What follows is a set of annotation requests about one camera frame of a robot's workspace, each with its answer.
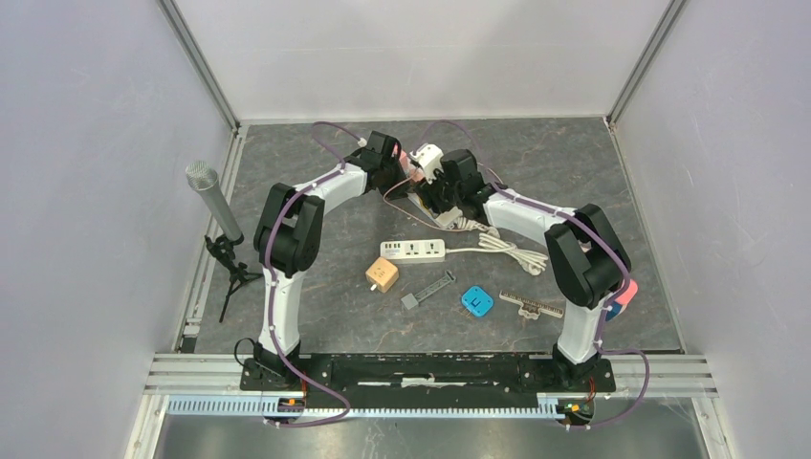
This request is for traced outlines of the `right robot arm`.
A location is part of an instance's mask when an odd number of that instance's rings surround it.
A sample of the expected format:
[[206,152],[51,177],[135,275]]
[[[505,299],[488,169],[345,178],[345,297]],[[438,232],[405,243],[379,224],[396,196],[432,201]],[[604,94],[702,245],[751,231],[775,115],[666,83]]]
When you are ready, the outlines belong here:
[[555,383],[576,390],[591,376],[602,309],[629,279],[629,256],[607,215],[597,205],[562,208],[486,183],[467,149],[443,152],[425,144],[412,153],[415,189],[436,212],[458,208],[481,224],[509,230],[545,247],[560,292],[566,299],[563,329],[554,348]]

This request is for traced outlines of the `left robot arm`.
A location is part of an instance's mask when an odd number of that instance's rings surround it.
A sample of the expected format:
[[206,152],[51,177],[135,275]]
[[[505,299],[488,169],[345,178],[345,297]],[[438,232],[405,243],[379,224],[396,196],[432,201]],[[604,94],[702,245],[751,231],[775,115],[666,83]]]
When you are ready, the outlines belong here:
[[277,389],[293,387],[300,364],[298,309],[306,272],[318,256],[323,217],[343,203],[378,190],[387,192],[405,178],[401,143],[373,131],[329,172],[294,186],[275,184],[254,232],[265,279],[263,325],[253,358]]

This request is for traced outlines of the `blue plug adapter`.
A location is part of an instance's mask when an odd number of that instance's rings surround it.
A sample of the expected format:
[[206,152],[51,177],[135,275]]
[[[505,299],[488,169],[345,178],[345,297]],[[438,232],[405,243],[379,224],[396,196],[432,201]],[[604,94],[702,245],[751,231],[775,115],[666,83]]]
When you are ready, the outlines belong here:
[[460,298],[461,305],[474,317],[484,317],[493,307],[493,298],[480,286],[468,288]]

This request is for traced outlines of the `long white power strip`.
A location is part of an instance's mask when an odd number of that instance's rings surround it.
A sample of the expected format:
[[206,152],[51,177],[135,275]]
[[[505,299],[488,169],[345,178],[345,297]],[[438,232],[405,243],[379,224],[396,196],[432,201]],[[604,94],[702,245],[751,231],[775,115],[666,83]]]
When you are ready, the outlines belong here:
[[[436,213],[429,213],[422,208],[417,192],[425,192],[431,196],[436,206]],[[426,182],[410,182],[407,197],[437,228],[448,231],[462,231],[459,227],[458,219],[463,216],[463,213],[447,196],[443,185],[429,184]]]

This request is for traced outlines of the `small white power strip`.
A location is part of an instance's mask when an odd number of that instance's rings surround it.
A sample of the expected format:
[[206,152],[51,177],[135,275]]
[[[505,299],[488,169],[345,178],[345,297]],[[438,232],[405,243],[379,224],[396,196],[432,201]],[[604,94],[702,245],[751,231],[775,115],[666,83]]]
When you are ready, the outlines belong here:
[[446,258],[443,239],[393,240],[380,244],[380,257],[395,265],[439,263]]

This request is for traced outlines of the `beige dragon plug adapter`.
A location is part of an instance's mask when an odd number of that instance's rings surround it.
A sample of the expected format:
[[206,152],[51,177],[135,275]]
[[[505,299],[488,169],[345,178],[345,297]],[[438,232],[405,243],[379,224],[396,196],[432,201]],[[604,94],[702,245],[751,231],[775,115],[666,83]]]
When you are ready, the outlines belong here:
[[399,269],[391,261],[378,257],[365,271],[372,292],[387,293],[399,279]]

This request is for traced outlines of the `yellow cube plug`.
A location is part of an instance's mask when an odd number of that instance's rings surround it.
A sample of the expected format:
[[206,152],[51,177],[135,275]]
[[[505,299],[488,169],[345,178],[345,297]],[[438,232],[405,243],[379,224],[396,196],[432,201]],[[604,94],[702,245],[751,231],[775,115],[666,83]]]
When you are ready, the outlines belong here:
[[433,199],[428,193],[417,192],[417,196],[419,198],[422,208],[424,208],[429,213],[437,212]]

